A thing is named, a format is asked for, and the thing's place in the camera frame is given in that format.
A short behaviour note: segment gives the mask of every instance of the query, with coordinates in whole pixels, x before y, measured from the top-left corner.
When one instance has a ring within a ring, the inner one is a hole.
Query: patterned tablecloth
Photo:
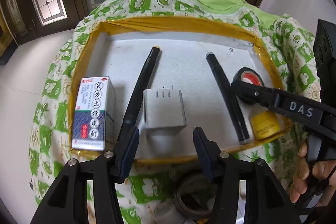
[[[37,204],[71,158],[68,97],[73,70],[90,32],[102,21],[153,15],[207,18],[252,32],[262,40],[285,89],[319,100],[320,83],[312,51],[314,36],[290,15],[269,15],[244,0],[106,0],[78,23],[72,38],[59,50],[48,71],[33,119],[29,145]],[[295,124],[283,137],[236,153],[235,157],[248,161],[263,158],[282,185],[288,188],[303,135],[301,127]],[[128,224],[152,223],[157,204],[172,198],[174,181],[195,165],[133,165],[125,183],[116,185],[124,220]],[[88,184],[87,196],[89,219],[95,223],[91,183]]]

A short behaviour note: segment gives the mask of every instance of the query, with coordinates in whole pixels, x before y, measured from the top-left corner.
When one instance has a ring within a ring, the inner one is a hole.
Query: blue and white box
[[[81,80],[72,126],[72,148],[103,151],[113,146],[115,96],[108,76]]]

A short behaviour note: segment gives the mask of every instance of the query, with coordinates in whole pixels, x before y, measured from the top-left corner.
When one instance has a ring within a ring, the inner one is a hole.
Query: metal screw
[[[258,165],[264,165],[265,164],[265,161],[263,159],[256,159],[255,162],[258,164]]]
[[[111,151],[107,151],[107,152],[104,153],[105,158],[111,158],[112,156],[113,156],[113,152],[111,152]]]
[[[219,153],[219,156],[221,158],[227,159],[230,156],[230,154],[228,152],[221,152]]]
[[[72,165],[75,165],[77,163],[76,159],[70,159],[68,161],[68,165],[72,166]]]

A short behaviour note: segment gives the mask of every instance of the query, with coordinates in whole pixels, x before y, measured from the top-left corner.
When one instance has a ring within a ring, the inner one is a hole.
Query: green fabric
[[[312,52],[314,37],[289,15],[276,17],[243,0],[106,0],[78,23],[48,71],[38,103],[29,145],[35,200],[40,203],[48,187],[71,158],[68,135],[68,97],[73,71],[90,32],[105,20],[151,15],[208,18],[253,32],[264,43],[286,90],[319,100],[320,84]],[[298,124],[285,136],[260,147],[235,154],[236,158],[267,161],[282,185],[292,180],[295,155],[303,139]],[[194,164],[133,166],[125,183],[116,185],[122,215],[127,224],[152,223],[159,203],[172,198],[174,181]],[[94,223],[93,186],[88,183],[88,212]]]

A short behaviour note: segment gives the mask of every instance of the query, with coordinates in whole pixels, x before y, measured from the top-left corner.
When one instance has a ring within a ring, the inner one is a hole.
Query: yellow tape edge
[[[88,42],[86,43],[73,72],[73,81],[71,83],[71,89],[69,94],[68,104],[68,125],[69,125],[69,138],[70,144],[72,139],[72,123],[74,110],[76,105],[76,99],[81,79],[85,76],[92,51],[95,47],[96,40],[100,32],[106,32],[107,35],[115,35],[127,32],[196,32],[207,33],[214,35],[221,35],[226,37],[232,37],[245,41],[252,42],[253,49],[258,55],[264,68],[268,71],[273,86],[275,88],[283,89],[281,79],[277,73],[275,64],[270,58],[268,52],[264,48],[263,42],[255,34],[232,24],[213,21],[209,19],[182,17],[182,16],[143,16],[133,17],[127,19],[120,19],[115,21],[104,21],[97,24],[96,28],[90,33]],[[271,142],[280,136],[287,133],[290,129],[291,122],[289,119],[283,117],[285,122],[285,129],[277,134],[260,141],[253,141],[248,144],[239,145],[226,149],[227,152],[233,153],[249,148],[253,148],[268,142]],[[88,158],[95,158],[99,155],[97,151],[86,151],[71,149],[71,153],[78,156],[85,156]],[[172,157],[164,159],[137,159],[136,163],[139,164],[176,164],[184,163],[196,160],[197,156],[184,156],[184,157]]]

